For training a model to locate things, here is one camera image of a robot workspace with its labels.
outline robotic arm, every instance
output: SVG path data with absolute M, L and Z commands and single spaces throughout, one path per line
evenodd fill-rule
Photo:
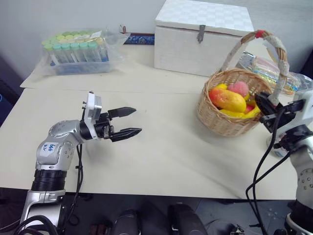
M 141 128 L 127 128 L 114 132 L 111 120 L 124 117 L 136 109 L 124 107 L 101 113 L 101 98 L 89 92 L 83 102 L 83 119 L 60 121 L 49 130 L 48 137 L 37 149 L 35 179 L 28 191 L 21 223 L 35 215 L 44 215 L 62 230 L 65 222 L 65 178 L 77 145 L 86 140 L 111 139 L 112 142 L 137 135 Z M 41 223 L 31 222 L 28 226 Z
M 313 89 L 297 92 L 286 106 L 274 106 L 266 93 L 256 94 L 255 99 L 265 115 L 260 122 L 270 132 L 278 112 L 284 109 L 274 151 L 279 156 L 291 152 L 290 160 L 298 177 L 296 202 L 286 217 L 285 227 L 291 235 L 313 235 L 313 132 L 307 127 L 313 121 Z

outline black cable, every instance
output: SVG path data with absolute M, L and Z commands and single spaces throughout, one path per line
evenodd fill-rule
M 40 221 L 42 222 L 48 233 L 50 235 L 58 235 L 58 232 L 55 228 L 55 226 L 53 225 L 53 223 L 45 216 L 43 215 L 35 215 L 35 216 L 32 216 L 28 219 L 26 219 L 25 221 L 23 221 L 21 224 L 19 224 L 19 226 L 16 228 L 15 232 L 13 233 L 13 235 L 19 235 L 22 231 L 20 231 L 23 227 L 25 227 L 25 225 L 29 224 L 30 222 L 33 222 L 33 221 Z
M 280 164 L 282 164 L 285 160 L 287 160 L 289 158 L 289 156 L 291 155 L 291 152 L 288 152 L 286 154 L 286 156 L 284 156 L 279 162 L 277 162 L 274 166 L 272 166 L 269 170 L 267 170 L 262 176 L 260 176 L 257 180 L 255 180 L 247 189 L 246 189 L 246 197 L 251 205 L 251 207 L 253 207 L 252 203 L 251 203 L 251 200 L 249 198 L 249 195 L 248 195 L 248 191 L 254 187 L 258 182 L 260 182 L 262 179 L 264 179 L 268 174 L 270 174 L 273 170 L 275 170 Z
M 263 157 L 261 158 L 256 170 L 255 170 L 255 173 L 254 173 L 254 176 L 253 176 L 253 182 L 256 181 L 256 178 L 258 176 L 258 173 L 259 173 L 259 170 L 264 162 L 264 160 L 266 159 L 266 157 L 268 156 L 268 154 L 270 153 L 271 149 L 273 148 L 274 144 L 275 144 L 275 140 L 276 140 L 276 133 L 277 133 L 277 129 L 278 129 L 278 125 L 279 125 L 279 121 L 280 121 L 280 118 L 282 117 L 282 115 L 284 114 L 285 112 L 285 108 L 282 108 L 276 119 L 275 119 L 275 122 L 274 122 L 274 125 L 273 125 L 273 134 L 272 134 L 272 138 L 270 140 L 270 144 L 266 150 L 266 152 L 264 153 Z M 267 232 L 266 232 L 266 229 L 264 227 L 264 223 L 262 221 L 262 218 L 261 218 L 261 215 L 260 215 L 260 211 L 259 211 L 259 207 L 258 207 L 258 204 L 257 204 L 257 200 L 256 200 L 256 193 L 255 193 L 255 185 L 253 186 L 253 202 L 254 202 L 254 206 L 255 208 L 253 207 L 252 203 L 251 203 L 251 200 L 248 198 L 248 202 L 260 224 L 260 227 L 261 227 L 261 230 L 262 230 L 262 233 L 264 233 L 265 235 L 268 235 Z
M 72 201 L 72 204 L 70 206 L 69 209 L 69 213 L 65 219 L 65 223 L 64 223 L 64 227 L 65 225 L 69 222 L 71 216 L 73 215 L 76 203 L 77 203 L 77 198 L 78 198 L 78 194 L 80 191 L 80 188 L 83 184 L 83 179 L 84 179 L 84 172 L 83 172 L 83 163 L 82 163 L 82 150 L 83 150 L 83 145 L 80 144 L 78 146 L 76 146 L 76 150 L 77 150 L 77 154 L 78 154 L 78 166 L 76 167 L 78 169 L 78 173 L 77 173 L 77 186 L 76 186 L 76 192 L 75 192 L 75 196 L 74 199 Z

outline white paper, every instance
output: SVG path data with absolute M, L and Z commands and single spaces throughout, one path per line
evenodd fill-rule
M 57 142 L 45 142 L 40 149 L 40 156 L 47 157 L 57 148 Z
M 98 37 L 101 36 L 101 33 L 102 33 L 102 31 L 95 32 L 95 33 L 93 33 L 93 34 L 90 36 L 90 38 L 98 38 Z

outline plastic bottle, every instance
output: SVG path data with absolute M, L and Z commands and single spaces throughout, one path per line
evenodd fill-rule
M 58 61 L 57 57 L 54 54 L 54 51 L 53 51 L 53 48 L 52 48 L 52 44 L 47 44 L 47 45 L 44 46 L 44 48 L 47 50 L 47 52 L 48 52 L 51 60 L 53 61 L 53 63 L 55 65 L 58 65 L 59 61 Z
M 69 43 L 65 43 L 61 46 L 62 50 L 64 51 L 64 54 L 67 56 L 67 59 L 70 63 L 77 62 L 74 55 L 72 55 L 72 51 L 70 49 Z
M 109 60 L 108 51 L 106 49 L 106 45 L 104 43 L 103 38 L 97 38 L 96 39 L 96 43 L 99 46 L 99 52 L 100 52 L 100 56 L 101 56 L 101 61 L 102 62 L 108 61 Z
M 88 43 L 80 43 L 79 48 L 82 50 L 86 61 L 92 62 L 93 61 L 93 55 L 91 53 L 91 50 L 88 48 Z
M 52 48 L 59 63 L 68 63 L 67 56 L 64 54 L 64 51 L 62 51 L 61 44 L 54 44 Z
M 83 52 L 79 48 L 79 43 L 70 44 L 70 48 L 72 49 L 72 52 L 73 52 L 73 54 L 74 54 L 74 56 L 78 62 L 85 62 L 86 61 Z
M 99 53 L 98 44 L 96 42 L 89 42 L 88 47 L 92 54 L 93 61 L 101 62 L 102 60 L 101 60 L 101 56 Z

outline white storage box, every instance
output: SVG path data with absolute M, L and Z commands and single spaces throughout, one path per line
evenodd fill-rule
M 254 30 L 245 7 L 167 0 L 156 17 L 155 68 L 210 76 L 250 31 Z M 230 68 L 244 49 L 235 55 Z

